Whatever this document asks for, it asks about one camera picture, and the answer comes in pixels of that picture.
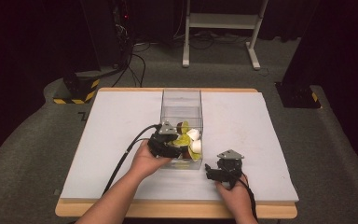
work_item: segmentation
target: transparent plastic container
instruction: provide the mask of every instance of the transparent plastic container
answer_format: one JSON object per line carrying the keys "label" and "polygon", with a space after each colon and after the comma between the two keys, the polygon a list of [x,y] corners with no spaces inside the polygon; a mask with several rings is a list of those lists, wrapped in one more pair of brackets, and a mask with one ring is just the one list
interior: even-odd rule
{"label": "transparent plastic container", "polygon": [[199,170],[202,164],[202,103],[200,90],[165,89],[162,94],[160,122],[176,128],[178,139],[172,144],[184,149],[167,169]]}

